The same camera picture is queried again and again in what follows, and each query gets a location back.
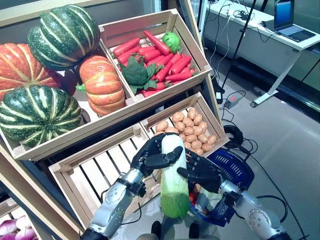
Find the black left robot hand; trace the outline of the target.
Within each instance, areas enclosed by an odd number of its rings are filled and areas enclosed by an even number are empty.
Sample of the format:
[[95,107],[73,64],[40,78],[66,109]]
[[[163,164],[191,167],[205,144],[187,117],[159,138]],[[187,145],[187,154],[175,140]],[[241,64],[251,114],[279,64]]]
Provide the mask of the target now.
[[163,139],[167,136],[177,136],[177,133],[160,133],[141,147],[131,161],[130,168],[139,170],[144,177],[148,177],[156,169],[164,169],[174,164],[183,152],[182,146],[176,146],[169,153],[162,153]]

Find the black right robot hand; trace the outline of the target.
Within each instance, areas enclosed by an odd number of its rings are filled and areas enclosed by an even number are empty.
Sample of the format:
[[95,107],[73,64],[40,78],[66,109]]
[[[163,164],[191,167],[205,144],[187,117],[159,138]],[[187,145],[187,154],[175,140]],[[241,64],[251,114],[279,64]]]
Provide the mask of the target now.
[[177,173],[189,182],[199,184],[210,193],[217,194],[223,183],[222,170],[208,158],[190,149],[186,150],[186,168],[178,167]]

